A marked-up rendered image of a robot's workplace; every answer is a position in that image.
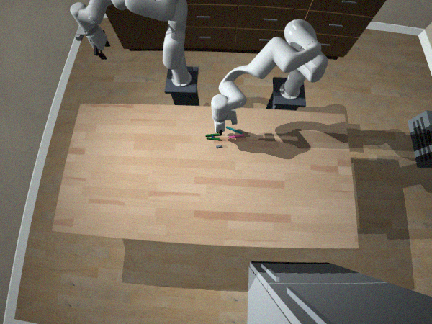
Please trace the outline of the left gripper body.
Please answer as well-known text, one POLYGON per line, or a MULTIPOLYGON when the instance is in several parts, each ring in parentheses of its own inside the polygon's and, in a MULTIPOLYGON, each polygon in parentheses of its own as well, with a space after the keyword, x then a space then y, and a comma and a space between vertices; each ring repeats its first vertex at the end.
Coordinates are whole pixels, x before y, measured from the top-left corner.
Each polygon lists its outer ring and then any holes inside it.
POLYGON ((214 124, 215 124, 215 132, 219 132, 220 130, 222 130, 223 132, 225 131, 225 121, 223 122, 214 121, 214 124))

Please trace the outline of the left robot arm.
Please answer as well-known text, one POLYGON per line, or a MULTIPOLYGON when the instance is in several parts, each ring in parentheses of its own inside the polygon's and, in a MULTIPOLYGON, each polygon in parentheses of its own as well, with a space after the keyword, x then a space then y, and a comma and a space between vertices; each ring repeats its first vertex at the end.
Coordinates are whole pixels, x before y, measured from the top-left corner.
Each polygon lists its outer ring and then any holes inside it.
POLYGON ((305 20, 296 19, 287 24, 284 36, 289 44, 280 37, 272 38, 250 64, 233 69, 221 81, 221 94, 214 96, 211 102, 214 121, 238 123, 235 109, 244 106, 247 99, 234 80, 242 74, 264 79, 275 66, 285 73, 290 72, 280 87, 280 93, 286 99, 299 96, 305 79, 314 83, 323 77, 328 59, 321 52, 313 27, 305 20))

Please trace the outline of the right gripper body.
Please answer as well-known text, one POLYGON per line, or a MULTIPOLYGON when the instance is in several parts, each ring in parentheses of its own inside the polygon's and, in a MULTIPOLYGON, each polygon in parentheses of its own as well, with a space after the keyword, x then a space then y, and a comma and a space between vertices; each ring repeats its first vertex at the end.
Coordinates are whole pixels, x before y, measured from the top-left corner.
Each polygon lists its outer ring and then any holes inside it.
POLYGON ((95 45, 99 50, 104 49, 107 41, 107 36, 105 35, 104 31, 101 29, 100 26, 98 26, 98 30, 94 34, 87 36, 87 38, 93 48, 95 45))

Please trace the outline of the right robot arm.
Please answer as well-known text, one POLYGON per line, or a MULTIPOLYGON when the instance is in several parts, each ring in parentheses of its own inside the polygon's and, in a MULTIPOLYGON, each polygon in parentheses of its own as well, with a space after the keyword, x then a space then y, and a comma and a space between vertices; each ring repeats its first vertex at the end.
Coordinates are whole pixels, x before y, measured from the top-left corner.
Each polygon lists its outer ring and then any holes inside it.
POLYGON ((92 35, 98 30, 96 24, 102 23, 105 11, 112 3, 119 10, 129 9, 144 17, 168 21, 163 45, 163 64, 171 69, 175 86, 187 86, 192 77, 187 70, 183 52, 188 12, 186 0, 90 0, 87 7, 84 3, 77 2, 70 9, 79 24, 75 36, 77 41, 82 41, 84 35, 92 35))

